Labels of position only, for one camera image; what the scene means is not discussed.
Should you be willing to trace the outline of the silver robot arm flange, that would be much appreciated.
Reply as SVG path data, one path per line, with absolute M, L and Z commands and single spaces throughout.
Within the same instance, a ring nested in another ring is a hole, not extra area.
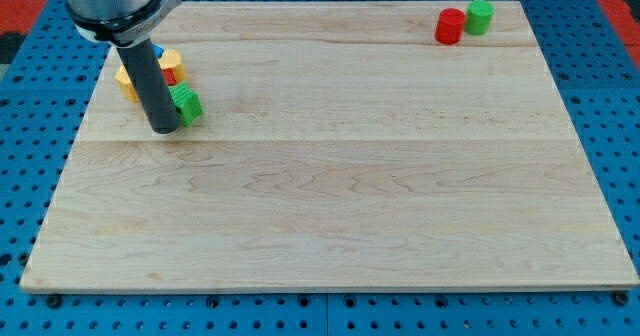
M 91 42 L 131 48 L 151 33 L 182 0 L 65 0 L 80 35 Z

